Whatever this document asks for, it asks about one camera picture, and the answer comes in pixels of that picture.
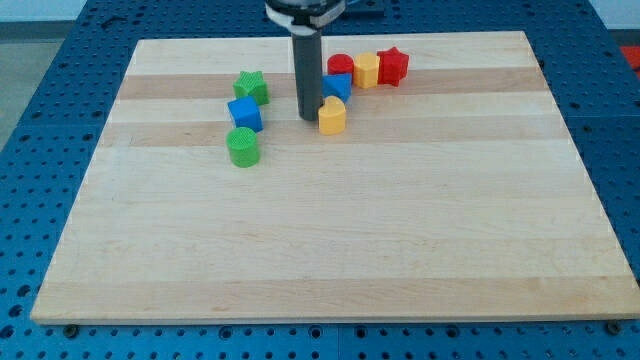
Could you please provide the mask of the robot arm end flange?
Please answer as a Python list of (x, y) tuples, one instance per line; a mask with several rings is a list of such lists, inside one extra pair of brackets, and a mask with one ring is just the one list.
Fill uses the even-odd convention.
[(322, 28), (337, 19), (346, 9), (345, 0), (266, 0), (272, 13), (292, 17), (293, 25)]

